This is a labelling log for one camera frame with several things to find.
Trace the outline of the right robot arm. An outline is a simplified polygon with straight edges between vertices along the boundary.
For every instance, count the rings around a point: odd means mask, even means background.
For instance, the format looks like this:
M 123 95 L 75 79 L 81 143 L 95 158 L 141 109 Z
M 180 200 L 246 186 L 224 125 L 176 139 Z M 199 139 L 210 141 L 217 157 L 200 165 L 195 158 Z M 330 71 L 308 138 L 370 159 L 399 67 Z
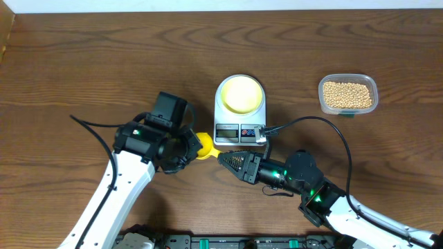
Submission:
M 372 248 L 442 247 L 441 234 L 404 225 L 347 195 L 324 176 L 306 151 L 297 151 L 283 163 L 254 151 L 221 153 L 217 160 L 241 181 L 300 196 L 298 209 L 316 227 L 325 226 Z

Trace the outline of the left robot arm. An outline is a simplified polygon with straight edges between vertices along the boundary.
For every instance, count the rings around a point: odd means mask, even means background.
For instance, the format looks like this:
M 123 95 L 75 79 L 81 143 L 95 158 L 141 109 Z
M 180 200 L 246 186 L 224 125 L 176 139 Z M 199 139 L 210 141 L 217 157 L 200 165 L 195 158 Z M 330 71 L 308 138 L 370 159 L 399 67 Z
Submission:
M 153 111 L 116 125 L 112 147 L 94 131 L 96 124 L 77 121 L 98 139 L 109 162 L 61 248 L 111 248 L 136 199 L 155 173 L 175 174 L 197 158 L 203 146 L 192 129 L 194 124 L 182 123 L 186 113 L 195 113 L 192 104 L 160 92 Z

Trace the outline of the yellow plastic scoop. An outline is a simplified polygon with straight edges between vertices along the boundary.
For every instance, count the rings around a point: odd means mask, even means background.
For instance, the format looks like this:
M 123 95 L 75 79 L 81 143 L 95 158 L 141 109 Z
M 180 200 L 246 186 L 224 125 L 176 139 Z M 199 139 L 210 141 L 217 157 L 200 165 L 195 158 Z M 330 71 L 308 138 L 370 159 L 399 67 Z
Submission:
M 205 160 L 211 156 L 217 158 L 220 155 L 220 150 L 215 148 L 213 139 L 208 133 L 197 133 L 197 137 L 202 145 L 202 148 L 197 152 L 198 160 Z

